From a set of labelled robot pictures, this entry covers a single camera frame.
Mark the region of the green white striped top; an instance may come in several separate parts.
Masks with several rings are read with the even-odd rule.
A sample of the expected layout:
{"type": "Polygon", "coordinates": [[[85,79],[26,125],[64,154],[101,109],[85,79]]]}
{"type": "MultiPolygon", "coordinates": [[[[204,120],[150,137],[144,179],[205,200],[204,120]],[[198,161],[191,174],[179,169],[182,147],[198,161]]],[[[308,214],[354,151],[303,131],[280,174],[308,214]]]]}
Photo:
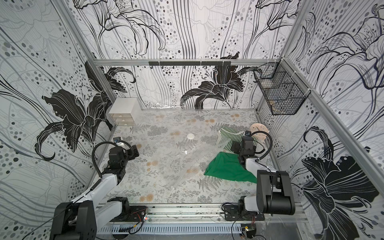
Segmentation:
{"type": "Polygon", "coordinates": [[[234,153],[232,150],[233,143],[240,144],[245,131],[238,131],[229,126],[223,126],[218,132],[216,145],[223,147],[226,152],[234,153]]]}

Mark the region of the green tank top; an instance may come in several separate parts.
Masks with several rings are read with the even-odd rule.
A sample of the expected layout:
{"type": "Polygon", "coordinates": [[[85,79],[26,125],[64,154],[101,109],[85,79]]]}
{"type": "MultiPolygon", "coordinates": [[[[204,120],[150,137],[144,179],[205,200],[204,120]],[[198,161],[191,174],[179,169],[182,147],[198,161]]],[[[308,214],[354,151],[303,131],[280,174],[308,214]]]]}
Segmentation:
{"type": "Polygon", "coordinates": [[[257,178],[239,163],[238,155],[232,153],[218,153],[204,175],[228,181],[257,183],[257,178]]]}

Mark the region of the clear plastic vacuum bag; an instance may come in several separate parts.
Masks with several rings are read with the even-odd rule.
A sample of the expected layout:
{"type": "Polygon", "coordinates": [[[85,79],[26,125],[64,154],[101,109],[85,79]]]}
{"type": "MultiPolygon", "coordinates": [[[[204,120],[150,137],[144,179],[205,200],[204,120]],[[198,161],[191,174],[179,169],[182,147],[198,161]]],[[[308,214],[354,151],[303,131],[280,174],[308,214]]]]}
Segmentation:
{"type": "Polygon", "coordinates": [[[130,136],[141,157],[155,167],[168,189],[175,189],[196,175],[201,162],[209,162],[223,151],[216,145],[220,113],[215,110],[147,110],[130,136]],[[193,140],[187,134],[194,134],[193,140]]]}

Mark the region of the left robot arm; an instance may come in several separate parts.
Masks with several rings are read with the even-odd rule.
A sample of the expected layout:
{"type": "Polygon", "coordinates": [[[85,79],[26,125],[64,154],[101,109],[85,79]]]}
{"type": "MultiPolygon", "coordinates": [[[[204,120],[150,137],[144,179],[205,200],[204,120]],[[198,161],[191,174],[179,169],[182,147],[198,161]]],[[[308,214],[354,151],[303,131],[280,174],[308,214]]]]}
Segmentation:
{"type": "Polygon", "coordinates": [[[95,165],[98,179],[71,202],[59,204],[54,213],[51,240],[94,240],[97,231],[109,222],[128,220],[133,211],[126,197],[113,197],[99,208],[105,196],[123,180],[129,161],[140,154],[136,145],[120,137],[109,143],[109,160],[103,171],[95,165]]]}

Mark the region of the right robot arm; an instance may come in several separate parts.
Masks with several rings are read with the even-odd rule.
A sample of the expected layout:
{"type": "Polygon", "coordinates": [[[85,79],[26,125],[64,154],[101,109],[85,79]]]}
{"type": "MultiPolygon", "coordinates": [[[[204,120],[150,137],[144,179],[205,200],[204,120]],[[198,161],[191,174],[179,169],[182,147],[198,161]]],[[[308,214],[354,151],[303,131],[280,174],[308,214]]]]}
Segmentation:
{"type": "Polygon", "coordinates": [[[263,134],[271,141],[272,137],[264,131],[246,131],[239,143],[233,142],[231,150],[238,154],[240,165],[257,178],[255,196],[242,196],[238,201],[240,213],[294,215],[296,203],[290,176],[286,171],[278,171],[263,164],[272,147],[257,151],[254,135],[263,134]]]}

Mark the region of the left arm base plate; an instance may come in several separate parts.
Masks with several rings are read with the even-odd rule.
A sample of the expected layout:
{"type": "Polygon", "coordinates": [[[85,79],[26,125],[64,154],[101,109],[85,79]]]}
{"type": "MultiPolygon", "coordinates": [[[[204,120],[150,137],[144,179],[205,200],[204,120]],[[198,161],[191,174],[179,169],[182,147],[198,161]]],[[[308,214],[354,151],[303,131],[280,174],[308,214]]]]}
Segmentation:
{"type": "Polygon", "coordinates": [[[114,221],[115,222],[138,222],[141,223],[145,220],[147,215],[148,207],[146,206],[132,206],[132,207],[123,207],[122,213],[118,215],[114,221]]]}

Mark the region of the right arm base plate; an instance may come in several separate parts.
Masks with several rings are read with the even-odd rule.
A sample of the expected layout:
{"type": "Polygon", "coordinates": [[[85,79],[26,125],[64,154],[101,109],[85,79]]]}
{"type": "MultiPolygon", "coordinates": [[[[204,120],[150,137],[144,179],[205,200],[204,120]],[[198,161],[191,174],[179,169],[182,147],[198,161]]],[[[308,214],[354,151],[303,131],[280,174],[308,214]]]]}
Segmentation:
{"type": "Polygon", "coordinates": [[[239,210],[238,205],[224,203],[221,206],[222,211],[224,212],[225,220],[229,222],[234,221],[264,221],[264,214],[258,212],[248,212],[246,210],[239,210]]]}

